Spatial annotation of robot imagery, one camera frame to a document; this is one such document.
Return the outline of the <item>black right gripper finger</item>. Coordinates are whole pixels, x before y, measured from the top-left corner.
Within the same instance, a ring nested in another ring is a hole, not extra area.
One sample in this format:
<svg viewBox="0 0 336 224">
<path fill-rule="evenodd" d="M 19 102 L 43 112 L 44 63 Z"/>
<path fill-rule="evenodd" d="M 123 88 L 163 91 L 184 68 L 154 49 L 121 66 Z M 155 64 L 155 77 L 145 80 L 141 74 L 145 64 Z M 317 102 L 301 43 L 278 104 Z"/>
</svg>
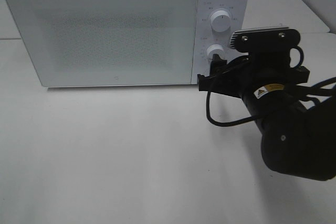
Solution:
<svg viewBox="0 0 336 224">
<path fill-rule="evenodd" d="M 223 60 L 219 54 L 213 54 L 210 64 L 210 73 L 219 73 L 227 67 L 227 60 Z"/>
<path fill-rule="evenodd" d="M 197 75 L 197 85 L 200 92 L 216 92 L 216 84 L 214 83 L 217 80 L 217 75 L 205 76 L 202 74 Z"/>
</svg>

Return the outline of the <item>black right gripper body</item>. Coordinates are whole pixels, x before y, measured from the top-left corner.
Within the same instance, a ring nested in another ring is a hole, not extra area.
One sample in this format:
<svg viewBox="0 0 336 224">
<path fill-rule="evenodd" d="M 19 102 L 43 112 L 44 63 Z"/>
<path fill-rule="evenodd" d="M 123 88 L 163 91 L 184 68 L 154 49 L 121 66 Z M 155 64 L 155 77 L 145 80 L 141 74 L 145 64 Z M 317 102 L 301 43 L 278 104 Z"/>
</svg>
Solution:
<svg viewBox="0 0 336 224">
<path fill-rule="evenodd" d="M 227 63 L 217 75 L 217 94 L 240 98 L 244 103 L 294 103 L 286 90 L 308 82 L 310 71 L 302 65 L 290 66 L 290 52 L 258 53 L 240 56 Z M 213 92 L 207 92 L 210 103 Z"/>
</svg>

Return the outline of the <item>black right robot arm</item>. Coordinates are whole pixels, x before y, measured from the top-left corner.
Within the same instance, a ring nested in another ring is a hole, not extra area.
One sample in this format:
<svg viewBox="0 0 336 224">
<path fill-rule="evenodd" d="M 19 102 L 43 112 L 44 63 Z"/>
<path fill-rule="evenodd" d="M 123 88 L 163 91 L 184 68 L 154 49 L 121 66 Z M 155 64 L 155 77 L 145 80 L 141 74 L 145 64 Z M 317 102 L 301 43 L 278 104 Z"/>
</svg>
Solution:
<svg viewBox="0 0 336 224">
<path fill-rule="evenodd" d="M 231 62 L 215 55 L 198 88 L 210 103 L 213 93 L 242 100 L 249 116 L 219 127 L 254 122 L 266 166 L 278 173 L 326 181 L 335 177 L 335 78 L 307 86 L 309 70 L 290 66 L 290 53 L 250 53 Z"/>
</svg>

